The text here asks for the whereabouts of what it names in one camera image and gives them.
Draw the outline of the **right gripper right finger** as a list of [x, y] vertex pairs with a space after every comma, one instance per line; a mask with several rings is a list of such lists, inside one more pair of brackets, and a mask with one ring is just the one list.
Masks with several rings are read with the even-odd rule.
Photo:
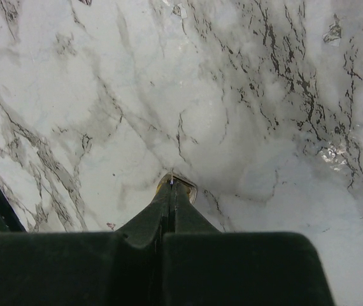
[[333, 305], [314, 245], [293, 232], [222, 233], [172, 187], [165, 305]]

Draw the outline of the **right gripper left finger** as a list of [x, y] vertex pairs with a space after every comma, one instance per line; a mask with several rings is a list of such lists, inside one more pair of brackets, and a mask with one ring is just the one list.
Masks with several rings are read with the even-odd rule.
[[160, 289], [160, 251], [172, 187], [116, 231], [0, 233], [0, 305], [148, 305]]

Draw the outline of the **yellow key tag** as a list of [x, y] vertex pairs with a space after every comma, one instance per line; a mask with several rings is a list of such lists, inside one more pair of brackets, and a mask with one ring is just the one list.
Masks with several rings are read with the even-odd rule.
[[197, 186], [183, 175], [176, 174], [173, 171], [165, 174], [161, 178], [157, 185], [155, 193], [157, 194], [164, 184], [170, 184], [172, 186], [175, 182], [178, 182], [185, 186], [189, 202], [193, 205], [197, 198]]

